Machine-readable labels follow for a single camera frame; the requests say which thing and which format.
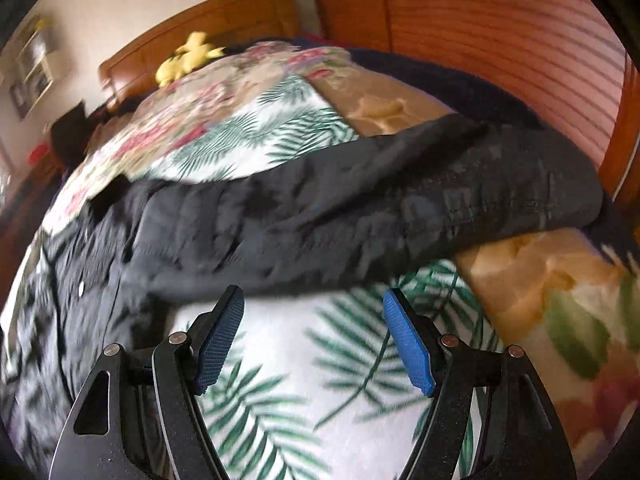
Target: shelf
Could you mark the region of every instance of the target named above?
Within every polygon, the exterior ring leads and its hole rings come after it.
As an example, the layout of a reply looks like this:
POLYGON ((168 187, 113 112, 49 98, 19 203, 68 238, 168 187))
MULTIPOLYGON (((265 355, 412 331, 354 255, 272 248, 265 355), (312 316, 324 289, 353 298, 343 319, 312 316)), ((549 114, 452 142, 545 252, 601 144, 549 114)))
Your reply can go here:
POLYGON ((31 108, 29 108, 29 110, 27 111, 27 114, 24 116, 29 117, 29 114, 31 113, 31 110, 33 110, 36 106, 36 104, 38 104, 40 102, 40 100, 44 97, 44 95, 49 92, 50 88, 53 86, 53 83, 55 81, 49 81, 49 84, 47 86, 44 87, 44 90, 40 93, 40 95, 36 98, 36 100, 33 102, 33 104, 31 105, 31 108))
POLYGON ((34 30, 33 31, 33 34, 31 34, 31 36, 29 37, 27 42, 22 46, 22 48, 20 49, 20 52, 18 53, 18 55, 16 57, 20 57, 22 54, 24 54, 24 51, 31 44, 31 41, 33 41, 33 38, 35 38, 38 34, 40 34, 40 32, 41 32, 40 30, 34 30))
POLYGON ((29 73, 24 77, 24 79, 22 81, 26 82, 28 78, 31 77, 31 75, 33 75, 33 73, 36 71, 37 67, 39 67, 42 63, 42 60, 44 59, 44 57, 47 54, 43 54, 42 56, 40 56, 40 58, 33 64, 33 67, 31 67, 31 70, 29 70, 29 73))

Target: red object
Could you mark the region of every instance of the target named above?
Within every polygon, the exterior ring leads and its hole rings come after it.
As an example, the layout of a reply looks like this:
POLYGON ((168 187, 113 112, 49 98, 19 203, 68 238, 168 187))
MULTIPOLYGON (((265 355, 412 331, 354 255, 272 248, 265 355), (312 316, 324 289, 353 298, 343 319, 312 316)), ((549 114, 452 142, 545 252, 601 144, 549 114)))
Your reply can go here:
POLYGON ((30 166, 35 166, 43 156, 49 153, 50 147, 46 142, 41 142, 38 144, 33 151, 29 154, 27 158, 27 162, 30 166))

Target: picture frame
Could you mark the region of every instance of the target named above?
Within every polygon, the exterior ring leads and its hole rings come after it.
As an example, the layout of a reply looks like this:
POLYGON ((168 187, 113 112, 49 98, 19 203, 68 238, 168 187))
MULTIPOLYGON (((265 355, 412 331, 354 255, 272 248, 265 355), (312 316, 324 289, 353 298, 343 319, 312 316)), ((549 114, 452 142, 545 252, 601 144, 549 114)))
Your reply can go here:
POLYGON ((20 117, 20 120, 23 120, 31 108, 26 89, 21 83, 15 82, 9 88, 9 94, 11 94, 11 101, 14 104, 18 117, 20 117))
POLYGON ((44 94, 51 84, 51 81, 52 78, 50 78, 42 63, 37 64, 24 85, 28 90, 28 95, 32 103, 36 102, 37 99, 44 94))

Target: dresser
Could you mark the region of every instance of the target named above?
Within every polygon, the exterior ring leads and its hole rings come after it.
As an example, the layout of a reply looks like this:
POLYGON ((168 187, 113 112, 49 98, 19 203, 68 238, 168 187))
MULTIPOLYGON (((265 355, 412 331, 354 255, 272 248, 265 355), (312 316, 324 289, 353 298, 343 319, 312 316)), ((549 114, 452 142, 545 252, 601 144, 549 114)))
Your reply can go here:
POLYGON ((0 311, 24 251, 31 243, 60 186, 60 168, 51 153, 12 175, 0 206, 0 311))

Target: floral comforter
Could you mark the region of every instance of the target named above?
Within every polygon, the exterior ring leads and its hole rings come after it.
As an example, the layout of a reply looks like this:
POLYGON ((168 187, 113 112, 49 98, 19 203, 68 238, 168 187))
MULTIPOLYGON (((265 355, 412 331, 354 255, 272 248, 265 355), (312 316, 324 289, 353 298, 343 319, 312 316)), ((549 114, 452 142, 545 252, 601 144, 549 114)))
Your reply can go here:
MULTIPOLYGON (((117 173, 233 178, 449 111, 353 65, 342 49, 259 44, 143 103, 66 183, 44 228, 62 228, 117 173)), ((382 293, 394 285, 442 332, 476 348, 520 344, 588 476, 640 398, 638 273, 607 251, 577 230, 558 230, 473 248, 392 283, 248 298, 221 378, 201 405, 225 468, 261 480, 400 474, 429 401, 408 381, 382 317, 382 293)), ((181 308, 168 330, 211 307, 181 308)), ((473 462, 485 402, 474 397, 457 475, 473 462)))

